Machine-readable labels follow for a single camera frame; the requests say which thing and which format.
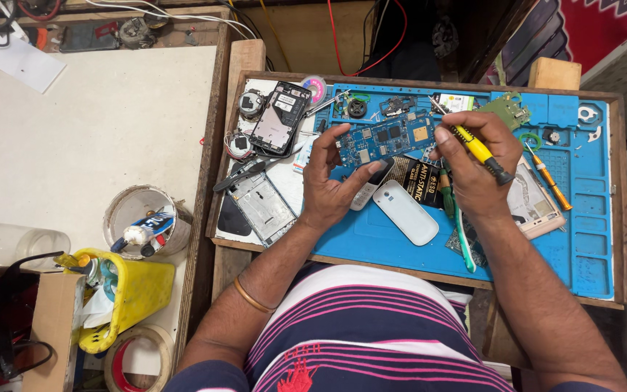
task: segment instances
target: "hand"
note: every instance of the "hand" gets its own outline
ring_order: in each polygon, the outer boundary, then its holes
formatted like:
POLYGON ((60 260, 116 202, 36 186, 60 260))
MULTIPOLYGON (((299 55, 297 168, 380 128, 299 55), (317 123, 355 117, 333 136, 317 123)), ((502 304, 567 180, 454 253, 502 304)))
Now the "hand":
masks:
POLYGON ((330 171, 342 165, 335 137, 349 130, 350 124, 326 130, 313 142, 309 165, 304 168, 304 211, 299 222, 320 234, 340 222, 357 192, 381 168, 381 162, 375 161, 360 167, 344 183, 329 179, 330 171))
POLYGON ((511 174, 515 174, 523 147, 496 114, 459 111, 442 117, 442 123, 435 128, 437 148, 430 154, 432 160, 444 156, 451 165, 456 202, 471 223, 504 217, 511 219, 507 206, 511 183, 499 186, 488 169, 473 154, 467 153, 466 147, 454 137, 449 130, 453 125, 470 128, 470 132, 483 141, 495 160, 511 174))

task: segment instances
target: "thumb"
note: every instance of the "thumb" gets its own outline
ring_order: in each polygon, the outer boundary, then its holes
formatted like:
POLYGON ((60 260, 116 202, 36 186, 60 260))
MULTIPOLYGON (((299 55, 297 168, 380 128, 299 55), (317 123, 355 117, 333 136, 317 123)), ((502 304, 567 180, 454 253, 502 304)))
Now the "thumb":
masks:
POLYGON ((435 141, 444 159, 446 159, 451 166, 452 172, 466 173, 474 169, 473 162, 471 162, 468 154, 466 154, 463 145, 448 129, 437 126, 435 128, 435 141))
POLYGON ((341 185, 344 195, 352 195, 353 197, 360 191, 361 187, 366 184, 371 176, 381 169, 381 161, 375 160, 361 166, 341 185))

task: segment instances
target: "green screwdriver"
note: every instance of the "green screwdriver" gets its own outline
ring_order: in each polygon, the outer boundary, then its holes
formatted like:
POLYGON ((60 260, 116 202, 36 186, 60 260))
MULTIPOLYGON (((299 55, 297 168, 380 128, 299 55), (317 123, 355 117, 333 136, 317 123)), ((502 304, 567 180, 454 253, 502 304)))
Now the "green screwdriver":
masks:
POLYGON ((451 197, 451 185, 448 183, 447 170, 444 168, 444 162, 442 162, 442 168, 440 169, 440 192, 444 196, 444 211, 447 213, 449 219, 454 218, 454 199, 451 197))

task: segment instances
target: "blue silicone mat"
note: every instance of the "blue silicone mat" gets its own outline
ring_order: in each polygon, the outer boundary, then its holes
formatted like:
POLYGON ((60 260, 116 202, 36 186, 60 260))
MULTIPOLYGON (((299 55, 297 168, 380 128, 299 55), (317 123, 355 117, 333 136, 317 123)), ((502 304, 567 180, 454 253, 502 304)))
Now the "blue silicone mat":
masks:
MULTIPOLYGON (((484 105, 503 94, 343 84, 334 85, 332 91, 337 94, 347 89, 370 94, 366 118, 378 111, 379 102, 396 95, 415 95, 417 106, 410 111, 429 111, 431 103, 428 95, 471 95, 484 105)), ((566 232, 554 230, 535 238, 532 243, 571 292, 584 297, 613 298, 608 107, 603 101, 581 101, 576 96, 545 94, 522 94, 521 105, 527 105, 532 115, 528 123, 514 130, 515 136, 524 132, 542 136, 545 128, 559 133, 559 144, 544 144, 537 155, 574 206, 564 212, 566 232), (594 117, 586 121, 578 119, 578 110, 584 106, 595 111, 594 117), (601 136, 589 142, 589 134, 599 126, 601 136)), ((372 121, 343 119, 334 115, 331 111, 321 112, 317 114, 316 122, 326 119, 328 126, 349 122, 353 128, 374 124, 372 121)), ((434 121, 440 123, 441 117, 435 115, 434 121)), ((531 155, 527 152, 525 157, 534 168, 531 155)), ((341 176, 351 173, 352 169, 337 167, 332 171, 331 178, 340 180, 341 176)), ((540 174, 537 176, 544 183, 540 174)), ((444 211, 427 206, 423 208, 440 226, 437 236, 427 245, 410 243, 379 207, 368 203, 361 211, 349 211, 339 224, 321 237, 313 253, 492 281, 490 267, 478 267, 475 273, 470 273, 463 258, 444 246, 454 230, 454 222, 449 221, 444 211)))

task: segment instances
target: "man's left hand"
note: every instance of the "man's left hand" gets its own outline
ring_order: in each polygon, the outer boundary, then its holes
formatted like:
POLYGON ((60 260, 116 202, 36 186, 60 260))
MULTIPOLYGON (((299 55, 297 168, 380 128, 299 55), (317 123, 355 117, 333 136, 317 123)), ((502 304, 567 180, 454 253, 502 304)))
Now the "man's left hand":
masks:
POLYGON ((329 179, 330 171, 342 165, 335 137, 349 130, 350 124, 326 130, 313 142, 309 164, 304 168, 304 210, 299 222, 319 234, 342 220, 357 192, 381 168, 381 162, 375 161, 360 167, 344 183, 329 179))

